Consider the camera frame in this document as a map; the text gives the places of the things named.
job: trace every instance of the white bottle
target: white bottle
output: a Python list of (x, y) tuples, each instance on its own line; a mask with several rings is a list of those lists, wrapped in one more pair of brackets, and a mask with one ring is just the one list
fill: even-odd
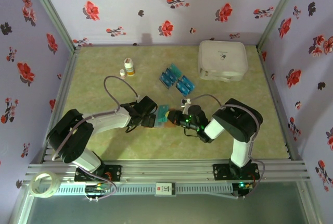
[(124, 65), (125, 65), (125, 69), (127, 71), (127, 75), (133, 76), (135, 74), (135, 70), (134, 70), (134, 64), (133, 64), (132, 59), (126, 58), (124, 60)]

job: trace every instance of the white label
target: white label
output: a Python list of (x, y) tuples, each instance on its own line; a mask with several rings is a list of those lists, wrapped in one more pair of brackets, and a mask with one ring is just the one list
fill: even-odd
[(172, 195), (172, 183), (156, 183), (155, 195)]

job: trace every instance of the robotic arm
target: robotic arm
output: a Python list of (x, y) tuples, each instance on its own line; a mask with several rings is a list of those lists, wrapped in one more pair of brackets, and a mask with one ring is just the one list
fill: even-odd
[[(251, 164), (249, 157), (252, 151), (252, 140), (263, 122), (262, 116), (253, 108), (235, 99), (230, 99), (224, 107), (219, 108), (213, 114), (211, 121), (208, 121), (200, 106), (190, 106), (190, 101), (185, 104), (184, 111), (170, 111), (167, 115), (168, 119), (175, 125), (183, 127), (184, 131), (186, 129), (195, 130), (197, 137), (205, 143), (211, 143), (225, 130), (229, 132), (234, 138), (229, 169), (235, 178), (239, 178), (239, 175), (244, 173)], [(92, 117), (84, 121), (63, 145), (64, 139), (72, 128), (89, 116), (72, 109), (56, 124), (47, 139), (54, 150), (58, 150), (63, 145), (58, 156), (64, 163), (74, 163), (94, 175), (103, 176), (106, 171), (105, 164), (95, 153), (86, 148), (89, 138), (93, 134), (114, 128), (127, 127), (126, 133), (131, 132), (137, 126), (152, 128), (156, 117), (153, 114), (154, 109), (157, 109), (157, 104), (148, 96), (145, 96), (140, 102), (122, 104), (114, 114)]]
[(197, 131), (197, 137), (205, 143), (211, 143), (225, 130), (231, 134), (234, 146), (229, 167), (231, 173), (239, 178), (251, 164), (249, 157), (252, 153), (252, 140), (263, 122), (261, 114), (231, 98), (213, 114), (209, 122), (200, 106), (189, 106), (189, 100), (183, 103), (184, 111), (170, 111), (168, 119), (175, 125)]

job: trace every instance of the blue card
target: blue card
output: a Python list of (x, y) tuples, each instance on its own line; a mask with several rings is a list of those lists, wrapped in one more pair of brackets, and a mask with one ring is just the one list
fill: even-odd
[(183, 76), (181, 78), (181, 81), (190, 91), (194, 90), (195, 88), (194, 84), (186, 76)]
[(175, 76), (174, 73), (171, 72), (169, 68), (166, 69), (165, 74), (172, 81), (172, 85), (177, 81), (177, 77)]
[(168, 118), (165, 116), (165, 114), (169, 111), (168, 105), (160, 105), (158, 106), (158, 112), (157, 112), (157, 118), (158, 122), (167, 122)]
[(163, 72), (160, 81), (166, 86), (166, 88), (170, 88), (172, 86), (172, 81), (168, 78), (168, 76)]
[(181, 92), (183, 96), (187, 96), (190, 93), (190, 90), (180, 80), (177, 81), (176, 88)]
[(171, 70), (172, 73), (174, 73), (177, 79), (179, 79), (182, 76), (182, 72), (174, 64), (171, 64), (169, 69)]

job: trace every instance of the floor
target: floor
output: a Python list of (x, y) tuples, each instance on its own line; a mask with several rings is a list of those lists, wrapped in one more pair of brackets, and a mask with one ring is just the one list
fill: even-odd
[[(180, 108), (181, 94), (176, 88), (167, 90), (159, 81), (161, 73), (175, 63), (195, 84), (190, 97), (203, 93), (216, 96), (221, 103), (235, 98), (259, 111), (264, 122), (255, 141), (254, 158), (288, 158), (283, 135), (273, 101), (264, 77), (255, 46), (246, 46), (249, 70), (239, 82), (201, 80), (197, 72), (198, 46), (122, 46), (83, 47), (75, 67), (64, 113), (76, 108), (81, 113), (112, 110), (116, 104), (103, 88), (108, 75), (119, 76), (123, 60), (133, 59), (136, 74), (128, 82), (141, 96), (148, 95), (158, 105)], [(122, 82), (107, 82), (110, 93), (120, 103), (135, 100), (134, 93)], [(210, 119), (217, 103), (203, 97), (196, 101)], [(228, 159), (232, 153), (233, 139), (224, 132), (212, 143), (186, 137), (183, 128), (137, 128), (131, 133), (113, 129), (91, 137), (87, 147), (103, 160), (114, 159)]]

